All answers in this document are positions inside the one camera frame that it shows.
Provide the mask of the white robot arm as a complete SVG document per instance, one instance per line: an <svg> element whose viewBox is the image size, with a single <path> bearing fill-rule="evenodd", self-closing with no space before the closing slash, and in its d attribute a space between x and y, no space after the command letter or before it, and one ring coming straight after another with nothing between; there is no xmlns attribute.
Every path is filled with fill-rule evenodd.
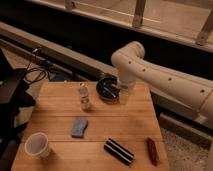
<svg viewBox="0 0 213 171"><path fill-rule="evenodd" d="M213 81L147 62L144 56L145 49L137 41L112 54L121 89L131 90L139 78L213 120Z"/></svg>

